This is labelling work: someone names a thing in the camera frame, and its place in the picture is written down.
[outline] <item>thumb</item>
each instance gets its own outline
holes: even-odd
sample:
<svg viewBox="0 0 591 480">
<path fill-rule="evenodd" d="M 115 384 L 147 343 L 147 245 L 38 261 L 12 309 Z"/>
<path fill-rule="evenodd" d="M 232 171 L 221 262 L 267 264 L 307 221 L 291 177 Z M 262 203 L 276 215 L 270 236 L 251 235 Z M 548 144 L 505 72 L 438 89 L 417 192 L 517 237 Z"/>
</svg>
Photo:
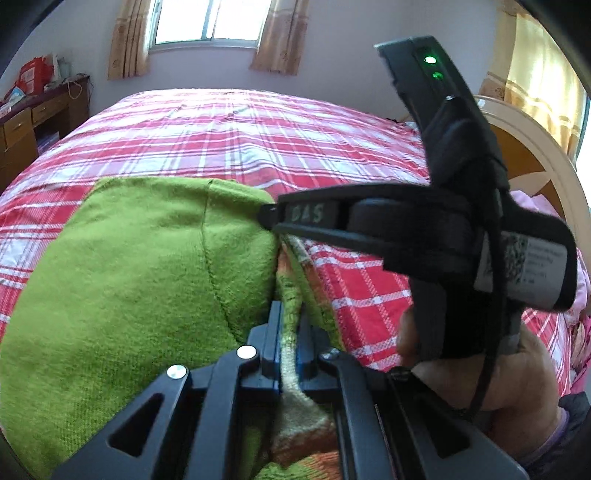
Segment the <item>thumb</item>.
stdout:
<svg viewBox="0 0 591 480">
<path fill-rule="evenodd" d="M 412 367 L 418 361 L 418 332 L 414 323 L 413 308 L 410 307 L 400 317 L 396 351 L 402 358 L 403 367 Z"/>
</svg>

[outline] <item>desk drawer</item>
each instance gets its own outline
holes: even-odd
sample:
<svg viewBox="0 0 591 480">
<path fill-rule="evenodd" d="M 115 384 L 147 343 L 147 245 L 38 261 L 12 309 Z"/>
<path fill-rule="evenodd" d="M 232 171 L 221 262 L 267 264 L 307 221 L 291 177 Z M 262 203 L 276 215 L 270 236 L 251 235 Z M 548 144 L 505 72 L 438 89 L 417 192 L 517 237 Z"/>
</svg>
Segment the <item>desk drawer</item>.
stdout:
<svg viewBox="0 0 591 480">
<path fill-rule="evenodd" d="M 49 117 L 54 116 L 57 112 L 62 111 L 68 106 L 68 100 L 68 94 L 62 93 L 60 96 L 36 106 L 33 109 L 33 125 L 36 127 Z"/>
<path fill-rule="evenodd" d="M 3 192 L 36 158 L 35 132 L 30 129 L 24 137 L 4 153 L 0 164 L 0 192 Z"/>
<path fill-rule="evenodd" d="M 17 113 L 4 123 L 6 148 L 13 146 L 31 130 L 33 130 L 33 126 L 31 125 L 31 109 L 25 108 L 22 112 Z"/>
</svg>

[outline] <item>window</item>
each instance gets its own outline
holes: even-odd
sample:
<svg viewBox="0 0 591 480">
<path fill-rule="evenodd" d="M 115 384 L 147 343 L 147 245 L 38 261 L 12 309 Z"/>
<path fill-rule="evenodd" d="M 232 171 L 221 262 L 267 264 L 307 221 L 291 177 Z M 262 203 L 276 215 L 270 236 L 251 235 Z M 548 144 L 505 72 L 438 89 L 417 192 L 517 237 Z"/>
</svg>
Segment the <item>window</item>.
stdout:
<svg viewBox="0 0 591 480">
<path fill-rule="evenodd" d="M 152 45 L 201 42 L 253 47 L 270 4 L 271 0 L 158 0 Z"/>
</svg>

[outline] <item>human hand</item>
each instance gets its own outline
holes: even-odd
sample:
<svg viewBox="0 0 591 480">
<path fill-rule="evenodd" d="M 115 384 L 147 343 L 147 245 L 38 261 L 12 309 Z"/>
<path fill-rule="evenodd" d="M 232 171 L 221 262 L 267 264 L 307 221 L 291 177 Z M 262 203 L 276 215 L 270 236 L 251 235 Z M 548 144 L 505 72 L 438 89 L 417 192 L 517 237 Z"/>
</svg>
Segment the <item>human hand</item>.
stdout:
<svg viewBox="0 0 591 480">
<path fill-rule="evenodd" d="M 554 366 L 542 341 L 521 325 L 519 350 L 496 362 L 482 409 L 491 411 L 486 434 L 515 458 L 540 447 L 559 420 Z M 467 408 L 474 396 L 484 355 L 417 363 L 418 333 L 413 310 L 401 320 L 397 350 L 402 365 L 456 409 Z"/>
</svg>

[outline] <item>qr code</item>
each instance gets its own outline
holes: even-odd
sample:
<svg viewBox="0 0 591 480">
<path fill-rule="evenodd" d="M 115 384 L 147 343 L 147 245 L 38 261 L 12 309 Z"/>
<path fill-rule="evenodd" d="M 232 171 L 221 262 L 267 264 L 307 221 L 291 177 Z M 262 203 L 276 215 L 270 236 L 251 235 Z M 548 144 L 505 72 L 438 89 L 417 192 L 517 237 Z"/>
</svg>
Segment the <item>qr code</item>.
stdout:
<svg viewBox="0 0 591 480">
<path fill-rule="evenodd" d="M 505 275 L 507 282 L 519 285 L 527 253 L 527 237 L 503 232 L 501 244 L 505 251 Z M 485 275 L 492 275 L 491 251 L 487 251 Z"/>
</svg>

